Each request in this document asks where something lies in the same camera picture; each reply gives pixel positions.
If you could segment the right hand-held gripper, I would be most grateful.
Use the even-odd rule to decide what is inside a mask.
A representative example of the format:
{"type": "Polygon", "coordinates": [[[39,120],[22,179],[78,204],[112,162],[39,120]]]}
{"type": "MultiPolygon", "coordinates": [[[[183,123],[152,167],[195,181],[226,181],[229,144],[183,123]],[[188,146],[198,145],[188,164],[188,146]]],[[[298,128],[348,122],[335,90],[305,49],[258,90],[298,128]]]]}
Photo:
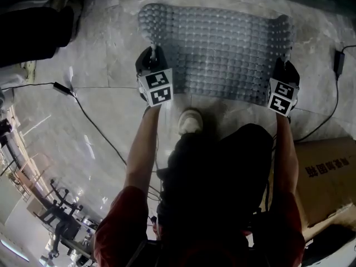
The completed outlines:
{"type": "Polygon", "coordinates": [[[297,103],[299,84],[300,76],[294,65],[278,57],[268,84],[267,108],[288,117],[297,103]]]}

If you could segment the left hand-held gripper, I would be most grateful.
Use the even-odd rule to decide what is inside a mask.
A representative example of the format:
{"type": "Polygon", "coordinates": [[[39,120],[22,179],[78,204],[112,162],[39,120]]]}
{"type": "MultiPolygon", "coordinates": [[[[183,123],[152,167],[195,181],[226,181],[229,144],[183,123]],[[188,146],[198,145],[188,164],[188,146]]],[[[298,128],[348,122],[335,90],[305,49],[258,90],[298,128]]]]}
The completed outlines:
{"type": "Polygon", "coordinates": [[[135,63],[140,96],[154,107],[173,99],[172,68],[160,46],[147,47],[135,63]]]}

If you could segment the white perforated rubber mat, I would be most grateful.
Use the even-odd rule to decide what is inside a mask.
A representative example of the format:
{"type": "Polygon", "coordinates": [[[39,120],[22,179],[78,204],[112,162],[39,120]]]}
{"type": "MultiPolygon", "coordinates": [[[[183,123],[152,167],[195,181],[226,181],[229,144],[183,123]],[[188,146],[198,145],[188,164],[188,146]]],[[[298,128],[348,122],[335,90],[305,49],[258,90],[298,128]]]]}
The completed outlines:
{"type": "Polygon", "coordinates": [[[288,60],[294,23],[226,9],[150,3],[139,30],[162,48],[173,70],[173,92],[266,105],[275,61],[288,60]]]}

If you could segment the person's left forearm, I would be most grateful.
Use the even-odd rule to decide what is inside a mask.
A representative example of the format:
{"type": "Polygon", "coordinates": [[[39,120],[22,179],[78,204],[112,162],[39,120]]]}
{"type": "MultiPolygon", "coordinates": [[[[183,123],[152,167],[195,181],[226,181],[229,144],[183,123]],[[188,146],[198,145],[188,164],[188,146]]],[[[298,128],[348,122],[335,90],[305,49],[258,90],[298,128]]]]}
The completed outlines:
{"type": "Polygon", "coordinates": [[[148,194],[156,155],[160,106],[149,107],[137,130],[128,154],[124,187],[134,186],[148,194]]]}

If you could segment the person's right forearm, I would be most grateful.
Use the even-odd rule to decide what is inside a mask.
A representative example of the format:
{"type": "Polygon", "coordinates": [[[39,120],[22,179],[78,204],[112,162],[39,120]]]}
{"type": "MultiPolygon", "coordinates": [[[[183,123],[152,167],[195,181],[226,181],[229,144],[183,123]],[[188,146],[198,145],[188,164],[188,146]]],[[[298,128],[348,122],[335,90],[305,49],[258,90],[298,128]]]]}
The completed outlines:
{"type": "Polygon", "coordinates": [[[274,193],[290,193],[295,196],[299,176],[299,163],[289,119],[276,114],[276,124],[274,193]]]}

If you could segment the person's left white shoe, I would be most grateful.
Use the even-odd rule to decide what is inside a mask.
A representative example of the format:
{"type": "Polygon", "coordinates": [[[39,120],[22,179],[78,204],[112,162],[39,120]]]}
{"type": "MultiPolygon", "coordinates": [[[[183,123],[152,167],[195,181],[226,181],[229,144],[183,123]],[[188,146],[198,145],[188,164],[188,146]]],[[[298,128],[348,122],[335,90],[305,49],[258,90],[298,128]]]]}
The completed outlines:
{"type": "Polygon", "coordinates": [[[201,113],[193,108],[185,110],[179,117],[179,135],[195,134],[203,131],[203,120],[201,113]]]}

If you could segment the person's black trousers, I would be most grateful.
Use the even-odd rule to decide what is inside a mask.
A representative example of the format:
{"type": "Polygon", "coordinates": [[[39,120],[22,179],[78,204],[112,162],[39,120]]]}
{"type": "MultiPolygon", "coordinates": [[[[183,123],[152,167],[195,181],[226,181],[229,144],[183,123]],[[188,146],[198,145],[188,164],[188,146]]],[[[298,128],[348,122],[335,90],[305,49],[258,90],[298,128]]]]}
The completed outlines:
{"type": "Polygon", "coordinates": [[[163,187],[160,225],[247,228],[262,201],[273,144],[272,135],[253,123],[222,140],[206,133],[181,136],[167,168],[157,173],[163,187]]]}

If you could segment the brown printed cardboard box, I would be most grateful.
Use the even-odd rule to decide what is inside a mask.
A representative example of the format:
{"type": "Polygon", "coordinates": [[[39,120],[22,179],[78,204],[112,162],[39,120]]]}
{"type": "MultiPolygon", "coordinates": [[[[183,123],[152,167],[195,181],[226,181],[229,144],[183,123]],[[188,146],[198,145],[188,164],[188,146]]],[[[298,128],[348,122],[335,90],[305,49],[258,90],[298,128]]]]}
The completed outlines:
{"type": "Polygon", "coordinates": [[[296,193],[309,227],[356,204],[356,140],[351,137],[301,142],[296,193]]]}

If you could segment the person's red shirt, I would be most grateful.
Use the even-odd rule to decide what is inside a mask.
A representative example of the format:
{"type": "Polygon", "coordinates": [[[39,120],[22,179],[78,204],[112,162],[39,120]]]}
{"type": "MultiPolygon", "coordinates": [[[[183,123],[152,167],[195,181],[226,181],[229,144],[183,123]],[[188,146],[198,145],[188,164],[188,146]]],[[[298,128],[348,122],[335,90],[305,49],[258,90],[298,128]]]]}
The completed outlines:
{"type": "Polygon", "coordinates": [[[299,267],[305,241],[295,196],[277,193],[266,218],[253,232],[254,251],[249,251],[247,238],[241,231],[228,228],[221,235],[199,235],[197,228],[175,236],[162,231],[162,253],[144,254],[147,243],[147,202],[136,187],[123,189],[113,202],[108,215],[100,223],[94,243],[94,256],[99,267],[144,267],[149,261],[160,260],[160,267],[202,266],[203,260],[216,252],[217,266],[299,267]]]}

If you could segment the black office chair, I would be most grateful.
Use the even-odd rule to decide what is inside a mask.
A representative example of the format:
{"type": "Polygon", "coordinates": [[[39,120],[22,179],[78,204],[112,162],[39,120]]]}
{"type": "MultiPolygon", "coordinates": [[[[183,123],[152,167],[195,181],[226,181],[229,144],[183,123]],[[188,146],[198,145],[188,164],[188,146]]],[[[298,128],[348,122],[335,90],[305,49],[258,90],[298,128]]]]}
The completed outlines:
{"type": "Polygon", "coordinates": [[[62,195],[60,191],[62,188],[55,187],[55,180],[50,180],[50,186],[52,188],[49,195],[54,192],[57,196],[57,200],[54,199],[49,204],[43,204],[46,208],[46,211],[42,214],[38,214],[33,212],[33,215],[40,219],[44,224],[50,226],[53,220],[58,219],[60,222],[72,223],[74,221],[74,213],[75,211],[82,211],[83,206],[78,204],[76,201],[69,202],[67,200],[70,191],[67,188],[64,188],[64,194],[62,195]]]}

